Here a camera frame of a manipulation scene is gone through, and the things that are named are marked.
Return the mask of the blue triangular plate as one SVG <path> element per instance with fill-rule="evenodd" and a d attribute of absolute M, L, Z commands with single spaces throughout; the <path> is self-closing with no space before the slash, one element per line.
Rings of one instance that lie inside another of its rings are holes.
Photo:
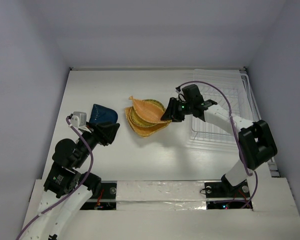
<path fill-rule="evenodd" d="M 92 106 L 89 123 L 91 124 L 101 124 L 110 122 L 111 124 L 116 124 L 118 121 L 118 114 L 115 110 L 94 104 Z"/>

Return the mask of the round woven bamboo plate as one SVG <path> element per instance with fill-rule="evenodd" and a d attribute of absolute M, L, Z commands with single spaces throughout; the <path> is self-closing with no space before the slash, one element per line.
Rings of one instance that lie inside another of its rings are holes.
<path fill-rule="evenodd" d="M 133 107 L 130 108 L 130 113 L 129 113 L 129 119 L 131 120 L 131 122 L 136 125 L 137 127 L 141 127 L 141 128 L 151 128 L 151 127 L 158 127 L 161 125 L 166 125 L 166 124 L 170 124 L 171 121 L 166 121 L 164 123 L 151 123 L 151 122 L 147 122 L 143 119 L 141 119 L 136 111 L 134 110 Z"/>

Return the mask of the fish-shaped bamboo plate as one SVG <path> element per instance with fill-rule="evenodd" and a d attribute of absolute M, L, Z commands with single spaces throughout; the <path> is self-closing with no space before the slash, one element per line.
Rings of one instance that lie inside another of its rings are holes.
<path fill-rule="evenodd" d="M 160 124 L 169 121 L 161 121 L 161 117 L 166 110 L 161 110 L 151 102 L 136 99 L 133 96 L 130 96 L 129 100 L 132 101 L 132 108 L 134 108 L 137 115 L 146 122 Z"/>

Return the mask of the triangular woven bamboo plate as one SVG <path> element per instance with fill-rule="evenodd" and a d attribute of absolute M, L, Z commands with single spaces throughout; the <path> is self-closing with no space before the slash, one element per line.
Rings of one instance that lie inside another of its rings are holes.
<path fill-rule="evenodd" d="M 131 109 L 132 109 L 132 107 L 126 107 L 124 109 L 125 117 L 126 117 L 126 120 L 127 120 L 128 124 L 129 124 L 129 126 L 131 127 L 131 129 L 139 137 L 143 137 L 143 138 L 149 137 L 149 136 L 153 135 L 154 133 L 156 133 L 156 132 L 158 132 L 158 131 L 166 128 L 171 123 L 171 121 L 168 121 L 166 123 L 160 123 L 160 124 L 157 124 L 157 125 L 151 126 L 151 127 L 140 127 L 140 126 L 137 126 L 131 120 Z"/>

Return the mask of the green-rimmed round bamboo plate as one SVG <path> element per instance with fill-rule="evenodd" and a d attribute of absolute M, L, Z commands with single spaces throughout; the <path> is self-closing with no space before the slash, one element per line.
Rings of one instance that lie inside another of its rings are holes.
<path fill-rule="evenodd" d="M 150 103 L 156 105 L 157 107 L 159 107 L 159 108 L 160 108 L 161 110 L 163 110 L 163 111 L 166 110 L 165 107 L 164 107 L 164 105 L 163 105 L 161 102 L 159 102 L 159 101 L 157 101 L 157 100 L 155 100 L 155 99 L 145 99 L 144 101 L 150 102 Z M 131 121 L 132 121 L 135 125 L 137 125 L 137 126 L 139 126 L 139 127 L 150 128 L 150 127 L 153 127 L 153 126 L 157 125 L 156 123 L 147 122 L 147 121 L 141 119 L 141 118 L 137 115 L 137 113 L 136 113 L 136 111 L 134 110 L 133 107 L 132 107 L 131 110 L 130 110 L 130 118 L 131 118 Z"/>

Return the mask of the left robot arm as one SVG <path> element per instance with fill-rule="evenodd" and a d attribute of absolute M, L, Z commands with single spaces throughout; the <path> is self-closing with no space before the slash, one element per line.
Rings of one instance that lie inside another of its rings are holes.
<path fill-rule="evenodd" d="M 65 121 L 78 136 L 60 140 L 54 149 L 53 164 L 43 184 L 35 217 L 17 236 L 18 240 L 63 240 L 75 215 L 90 198 L 103 194 L 102 180 L 93 174 L 93 149 L 108 146 L 115 140 L 119 123 Z"/>

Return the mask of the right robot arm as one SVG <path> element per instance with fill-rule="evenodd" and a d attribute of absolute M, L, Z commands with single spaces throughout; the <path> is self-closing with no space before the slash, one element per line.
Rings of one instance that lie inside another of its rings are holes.
<path fill-rule="evenodd" d="M 225 196 L 232 196 L 260 165 L 277 155 L 278 149 L 266 121 L 242 118 L 233 113 L 230 105 L 223 108 L 214 100 L 205 100 L 197 84 L 197 81 L 189 81 L 176 87 L 183 99 L 171 97 L 161 120 L 179 123 L 186 115 L 192 115 L 234 137 L 239 159 L 221 177 L 220 183 L 221 192 Z"/>

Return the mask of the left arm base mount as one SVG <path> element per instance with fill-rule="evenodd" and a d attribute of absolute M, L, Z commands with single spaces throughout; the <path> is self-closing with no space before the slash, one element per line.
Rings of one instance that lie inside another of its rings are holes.
<path fill-rule="evenodd" d="M 110 211 L 116 210 L 117 201 L 117 182 L 116 181 L 103 181 L 101 183 L 101 190 L 98 195 L 92 196 L 88 199 L 80 210 L 88 211 Z"/>

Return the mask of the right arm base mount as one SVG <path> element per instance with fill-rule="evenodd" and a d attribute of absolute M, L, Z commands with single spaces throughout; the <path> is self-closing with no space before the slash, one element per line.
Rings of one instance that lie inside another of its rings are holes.
<path fill-rule="evenodd" d="M 223 188 L 221 181 L 205 182 L 200 194 L 205 196 L 208 210 L 253 209 L 247 181 L 229 191 Z"/>

